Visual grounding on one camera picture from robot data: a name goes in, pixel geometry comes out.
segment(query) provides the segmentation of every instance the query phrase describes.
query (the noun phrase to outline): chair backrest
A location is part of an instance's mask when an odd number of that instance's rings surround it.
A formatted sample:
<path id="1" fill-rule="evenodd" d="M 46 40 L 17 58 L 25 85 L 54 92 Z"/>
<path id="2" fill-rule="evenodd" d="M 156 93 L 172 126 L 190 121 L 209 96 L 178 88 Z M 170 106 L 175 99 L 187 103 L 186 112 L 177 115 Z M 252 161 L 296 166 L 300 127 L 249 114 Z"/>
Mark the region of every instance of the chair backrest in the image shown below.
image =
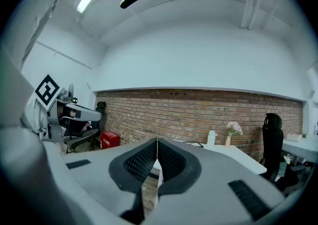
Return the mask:
<path id="1" fill-rule="evenodd" d="M 264 141 L 264 167 L 266 173 L 262 174 L 270 182 L 275 182 L 279 171 L 281 150 L 283 146 L 284 134 L 282 131 L 282 119 L 274 113 L 267 113 L 263 125 Z"/>
<path id="2" fill-rule="evenodd" d="M 105 111 L 105 107 L 106 107 L 106 102 L 100 101 L 97 103 L 97 107 L 95 110 L 103 115 L 104 111 Z M 92 122 L 91 126 L 93 129 L 98 129 L 100 132 L 99 122 L 100 122 L 100 120 L 97 122 Z"/>

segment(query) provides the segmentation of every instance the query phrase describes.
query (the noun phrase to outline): white wall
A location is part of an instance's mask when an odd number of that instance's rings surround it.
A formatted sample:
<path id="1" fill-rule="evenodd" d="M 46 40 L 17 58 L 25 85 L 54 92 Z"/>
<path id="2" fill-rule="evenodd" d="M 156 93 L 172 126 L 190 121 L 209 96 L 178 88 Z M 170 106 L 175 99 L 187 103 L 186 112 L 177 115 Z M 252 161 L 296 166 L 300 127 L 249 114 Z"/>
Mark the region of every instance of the white wall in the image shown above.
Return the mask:
<path id="1" fill-rule="evenodd" d="M 48 23 L 25 61 L 22 74 L 34 88 L 47 74 L 65 89 L 73 83 L 78 105 L 93 108 L 95 95 L 87 83 L 102 56 L 102 48 L 94 46 L 75 26 L 66 31 Z"/>
<path id="2" fill-rule="evenodd" d="M 106 51 L 94 91 L 220 88 L 306 100 L 289 48 L 265 33 L 205 21 L 161 25 L 134 36 Z"/>

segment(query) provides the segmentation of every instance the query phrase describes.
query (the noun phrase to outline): red fire extinguisher box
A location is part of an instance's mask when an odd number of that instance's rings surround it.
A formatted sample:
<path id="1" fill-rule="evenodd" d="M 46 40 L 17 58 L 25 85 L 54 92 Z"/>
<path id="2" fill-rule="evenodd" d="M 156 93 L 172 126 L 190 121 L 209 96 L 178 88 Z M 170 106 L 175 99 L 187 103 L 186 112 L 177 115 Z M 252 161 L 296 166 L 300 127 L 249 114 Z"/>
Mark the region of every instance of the red fire extinguisher box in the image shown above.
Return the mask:
<path id="1" fill-rule="evenodd" d="M 102 149 L 113 148 L 120 145 L 120 136 L 113 132 L 103 132 L 100 136 Z"/>

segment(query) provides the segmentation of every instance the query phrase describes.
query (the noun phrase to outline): white bottle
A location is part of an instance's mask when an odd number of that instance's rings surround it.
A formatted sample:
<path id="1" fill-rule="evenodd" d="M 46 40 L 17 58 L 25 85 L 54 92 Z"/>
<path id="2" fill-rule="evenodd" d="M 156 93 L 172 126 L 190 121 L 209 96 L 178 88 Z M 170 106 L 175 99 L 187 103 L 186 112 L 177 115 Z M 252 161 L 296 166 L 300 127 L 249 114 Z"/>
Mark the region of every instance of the white bottle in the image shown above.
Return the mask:
<path id="1" fill-rule="evenodd" d="M 209 135 L 208 135 L 208 142 L 207 142 L 207 147 L 208 148 L 212 148 L 214 146 L 215 143 L 215 136 L 217 136 L 218 134 L 215 133 L 215 131 L 210 131 Z"/>

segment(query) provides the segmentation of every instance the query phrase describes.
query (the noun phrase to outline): ceiling light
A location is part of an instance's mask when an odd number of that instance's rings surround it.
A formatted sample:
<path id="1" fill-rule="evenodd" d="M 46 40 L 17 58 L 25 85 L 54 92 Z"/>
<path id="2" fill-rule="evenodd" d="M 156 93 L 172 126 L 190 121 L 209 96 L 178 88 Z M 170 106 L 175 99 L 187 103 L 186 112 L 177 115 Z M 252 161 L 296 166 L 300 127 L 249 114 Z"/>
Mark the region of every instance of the ceiling light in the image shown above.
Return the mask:
<path id="1" fill-rule="evenodd" d="M 77 11 L 79 13 L 83 13 L 84 10 L 86 9 L 86 7 L 89 5 L 91 0 L 81 0 L 79 5 L 78 5 L 78 8 L 77 8 Z"/>

